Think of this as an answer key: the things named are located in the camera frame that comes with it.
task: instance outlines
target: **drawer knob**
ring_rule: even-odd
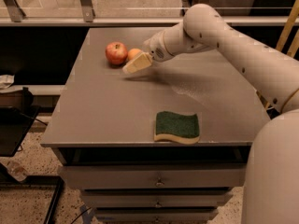
[[[165,183],[161,180],[161,178],[158,179],[158,181],[156,182],[156,187],[160,188],[163,187],[165,185]]]
[[[161,208],[162,207],[162,205],[159,203],[159,202],[157,202],[156,204],[155,204],[155,208]]]

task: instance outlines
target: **robotic hand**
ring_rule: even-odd
[[[299,223],[299,62],[230,27],[208,5],[154,35],[124,66],[133,73],[180,53],[217,49],[281,114],[255,138],[244,186],[242,224]]]

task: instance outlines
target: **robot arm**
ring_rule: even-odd
[[[299,62],[239,33],[208,5],[191,7],[182,23],[144,43],[144,51],[157,62],[211,48],[217,49],[278,112],[299,108]]]

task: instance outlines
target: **scouring pad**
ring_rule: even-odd
[[[171,140],[185,145],[199,141],[199,124],[196,114],[191,116],[163,111],[156,117],[154,141]]]

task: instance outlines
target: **sponge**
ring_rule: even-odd
[[[157,114],[154,141],[171,140],[191,145],[199,141],[199,133],[196,114],[184,116],[169,111]]]

